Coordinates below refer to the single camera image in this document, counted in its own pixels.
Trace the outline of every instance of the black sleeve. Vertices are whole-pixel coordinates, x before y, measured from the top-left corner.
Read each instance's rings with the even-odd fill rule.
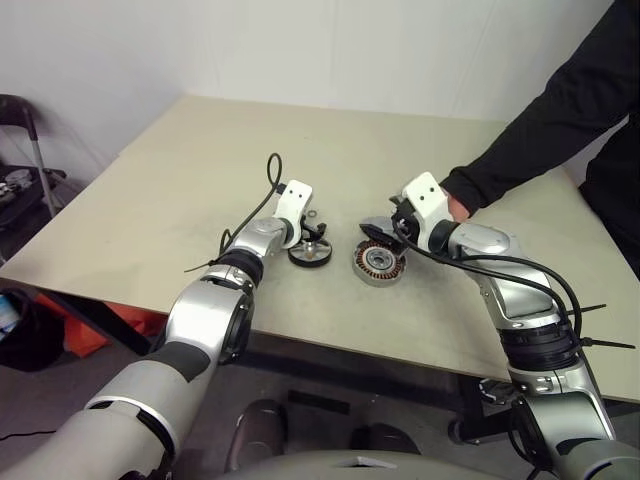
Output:
[[[638,108],[638,1],[617,0],[538,98],[442,187],[474,213],[567,161]]]

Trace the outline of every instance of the white wall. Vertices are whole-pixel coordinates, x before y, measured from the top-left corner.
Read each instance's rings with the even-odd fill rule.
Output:
[[[181,92],[509,120],[610,3],[5,0],[0,92],[36,104],[45,160],[87,183]]]

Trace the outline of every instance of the beige tabletop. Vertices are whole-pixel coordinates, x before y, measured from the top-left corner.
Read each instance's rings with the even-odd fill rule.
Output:
[[[412,254],[398,284],[365,285],[351,256],[359,221],[422,171],[438,179],[479,155],[504,124],[185,97],[167,111],[0,276],[168,312],[216,255],[220,234],[258,203],[266,158],[314,188],[331,262],[304,270],[282,254],[265,272],[253,326],[271,334],[506,379],[505,356],[464,273]],[[273,205],[265,209],[270,215]],[[583,335],[640,345],[640,283],[561,169],[509,193],[474,221],[515,233],[561,273],[585,314]],[[640,350],[587,349],[604,395],[640,400]]]

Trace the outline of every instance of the human hand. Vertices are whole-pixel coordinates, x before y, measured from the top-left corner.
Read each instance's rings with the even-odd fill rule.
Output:
[[[449,192],[444,190],[447,195],[447,205],[449,207],[449,213],[453,217],[453,220],[462,223],[469,219],[469,210],[462,205],[458,200],[452,197]]]

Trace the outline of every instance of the gray floor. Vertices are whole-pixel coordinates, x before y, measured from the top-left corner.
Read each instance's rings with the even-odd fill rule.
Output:
[[[272,348],[291,354],[296,347],[284,342],[280,347]],[[134,358],[123,348],[110,346],[84,360],[62,359],[38,373],[27,374],[0,367],[0,436],[59,427]],[[333,360],[343,362],[342,358]],[[367,364],[358,368],[375,369],[375,364],[376,360],[368,357]],[[442,386],[441,374],[423,375],[417,379],[418,383],[424,383],[425,378],[435,379],[433,381]],[[286,405],[289,389],[348,402],[351,413],[341,415],[297,404]],[[523,479],[530,471],[505,438],[480,446],[452,444],[446,436],[446,427],[454,414],[446,410],[264,370],[226,366],[218,370],[207,392],[191,436],[175,466],[175,478],[204,480],[220,475],[237,417],[246,405],[258,398],[285,402],[290,423],[290,452],[344,448],[353,427],[367,422],[385,422],[409,433],[424,455],[508,479]],[[636,446],[640,443],[640,415],[616,418],[615,425],[622,440]],[[13,464],[44,441],[46,436],[11,438],[2,442],[0,469]],[[551,477],[540,475],[538,478]]]

